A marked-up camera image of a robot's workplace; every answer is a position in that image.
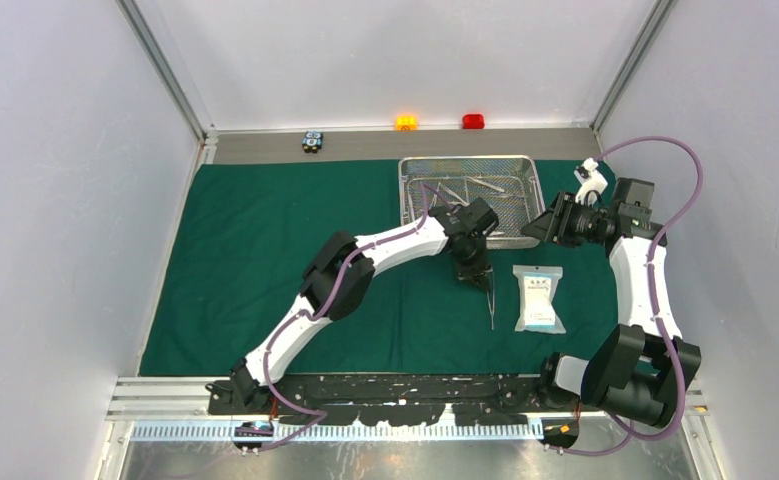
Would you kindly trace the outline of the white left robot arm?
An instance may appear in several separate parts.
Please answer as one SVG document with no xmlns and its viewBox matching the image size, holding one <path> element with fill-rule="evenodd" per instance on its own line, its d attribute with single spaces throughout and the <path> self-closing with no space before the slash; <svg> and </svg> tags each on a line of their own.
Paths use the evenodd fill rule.
<svg viewBox="0 0 779 480">
<path fill-rule="evenodd" d="M 487 240 L 498 225 L 493 208 L 477 198 L 432 207 L 409 224 L 376 234 L 333 233 L 305 268 L 292 306 L 269 336 L 231 367 L 227 380 L 207 384 L 210 413 L 263 412 L 292 361 L 324 327 L 355 312 L 374 278 L 391 268 L 448 253 L 460 282 L 491 293 Z"/>
</svg>

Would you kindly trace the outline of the metal mesh instrument tray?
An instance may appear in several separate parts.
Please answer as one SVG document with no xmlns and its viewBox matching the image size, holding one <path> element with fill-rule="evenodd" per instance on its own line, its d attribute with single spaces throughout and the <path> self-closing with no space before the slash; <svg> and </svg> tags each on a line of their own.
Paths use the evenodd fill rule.
<svg viewBox="0 0 779 480">
<path fill-rule="evenodd" d="M 428 195 L 431 206 L 443 200 L 456 205 L 477 198 L 486 201 L 499 218 L 499 226 L 489 236 L 489 248 L 518 250 L 539 244 L 521 233 L 544 209 L 536 164 L 528 156 L 405 157 L 398 163 L 398 182 L 403 224 L 420 216 L 419 186 L 424 184 L 438 191 Z"/>
</svg>

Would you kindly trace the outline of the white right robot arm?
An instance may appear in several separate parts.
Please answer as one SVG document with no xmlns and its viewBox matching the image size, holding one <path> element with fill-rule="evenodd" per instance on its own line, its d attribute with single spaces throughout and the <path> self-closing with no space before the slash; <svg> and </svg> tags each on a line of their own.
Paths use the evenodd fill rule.
<svg viewBox="0 0 779 480">
<path fill-rule="evenodd" d="M 607 206 L 560 192 L 523 235 L 562 247 L 601 245 L 615 278 L 618 324 L 589 360 L 556 352 L 542 363 L 536 397 L 549 410 L 571 401 L 654 428 L 671 425 L 700 368 L 684 341 L 665 286 L 667 245 L 651 219 L 654 185 L 621 178 Z"/>
</svg>

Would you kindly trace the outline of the white sterile packet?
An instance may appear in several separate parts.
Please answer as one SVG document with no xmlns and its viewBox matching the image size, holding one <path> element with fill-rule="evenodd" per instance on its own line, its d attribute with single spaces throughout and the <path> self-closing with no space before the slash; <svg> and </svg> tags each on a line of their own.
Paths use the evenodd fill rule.
<svg viewBox="0 0 779 480">
<path fill-rule="evenodd" d="M 514 330 L 543 334 L 565 334 L 553 300 L 563 276 L 559 266 L 514 265 L 513 275 L 519 288 L 519 317 Z"/>
</svg>

